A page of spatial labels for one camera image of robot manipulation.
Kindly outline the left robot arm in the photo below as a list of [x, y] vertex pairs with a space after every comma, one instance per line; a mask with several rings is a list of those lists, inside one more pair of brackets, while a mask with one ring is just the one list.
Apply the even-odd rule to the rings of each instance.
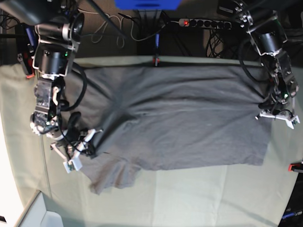
[[291, 59], [284, 49], [287, 36], [278, 19], [277, 11], [265, 0], [254, 3], [247, 0], [234, 1], [233, 19], [249, 36], [240, 47], [251, 43], [260, 56], [269, 78], [265, 101], [259, 104], [259, 116], [292, 119], [295, 117], [294, 98], [299, 84], [293, 75]]

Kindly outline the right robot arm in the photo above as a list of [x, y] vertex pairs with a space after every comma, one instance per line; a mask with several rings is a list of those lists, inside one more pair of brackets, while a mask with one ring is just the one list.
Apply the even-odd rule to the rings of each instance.
[[[53, 148], [64, 148], [63, 156], [74, 160], [79, 155], [93, 157], [93, 129], [80, 129], [82, 102], [88, 78], [84, 69], [74, 62], [80, 45], [84, 15], [75, 0], [3, 0], [0, 8], [18, 21], [34, 29], [36, 40], [29, 51], [32, 69], [37, 75], [34, 89], [36, 106], [30, 127], [36, 135], [53, 139]], [[82, 80], [78, 98], [70, 104], [63, 96], [64, 78], [76, 70]]]

